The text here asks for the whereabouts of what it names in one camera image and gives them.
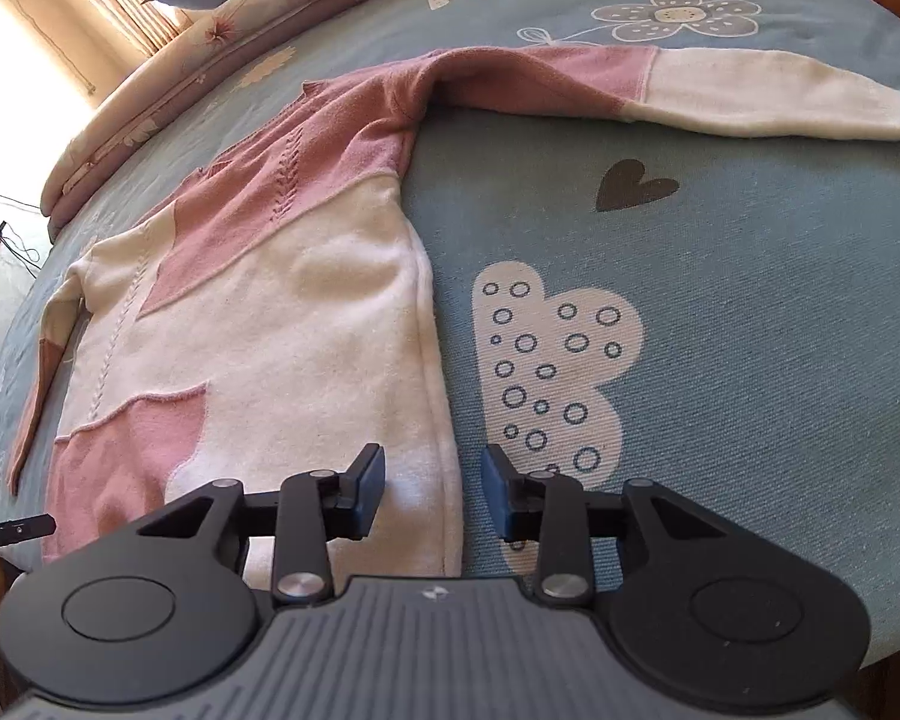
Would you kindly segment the pink and white knit sweater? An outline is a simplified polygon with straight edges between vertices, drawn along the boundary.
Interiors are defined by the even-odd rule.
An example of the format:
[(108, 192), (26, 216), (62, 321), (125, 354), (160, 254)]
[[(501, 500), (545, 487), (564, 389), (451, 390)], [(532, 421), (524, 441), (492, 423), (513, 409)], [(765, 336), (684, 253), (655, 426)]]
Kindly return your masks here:
[(900, 142), (900, 91), (777, 50), (467, 47), (310, 83), (69, 266), (38, 330), (19, 479), (61, 364), (55, 561), (215, 478), (253, 491), (369, 442), (386, 493), (338, 577), (455, 575), (463, 494), (432, 271), (401, 208), (434, 103), (730, 137)]

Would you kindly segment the blue floral bed sheet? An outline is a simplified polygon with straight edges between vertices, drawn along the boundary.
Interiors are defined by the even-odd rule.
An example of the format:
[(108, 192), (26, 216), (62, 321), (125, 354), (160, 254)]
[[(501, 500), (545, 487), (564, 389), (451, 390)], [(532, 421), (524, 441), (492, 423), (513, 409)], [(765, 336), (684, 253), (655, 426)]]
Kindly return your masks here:
[[(38, 330), (69, 266), (310, 83), (467, 47), (777, 50), (900, 91), (870, 0), (364, 0), (260, 55), (138, 148), (55, 236), (0, 346), (0, 518), (50, 514), (73, 369), (19, 479)], [(400, 190), (432, 271), (463, 494), (458, 574), (525, 574), (479, 456), (590, 491), (650, 476), (834, 572), (900, 651), (900, 142), (730, 137), (434, 103)]]

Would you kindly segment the pink floral folded quilt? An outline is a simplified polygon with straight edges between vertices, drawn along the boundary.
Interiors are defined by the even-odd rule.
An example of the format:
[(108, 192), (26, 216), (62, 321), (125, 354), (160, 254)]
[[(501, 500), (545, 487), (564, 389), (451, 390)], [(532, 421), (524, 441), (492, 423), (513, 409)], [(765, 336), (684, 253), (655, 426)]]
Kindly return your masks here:
[(227, 76), (364, 0), (226, 0), (119, 85), (66, 146), (41, 192), (54, 238), (152, 135)]

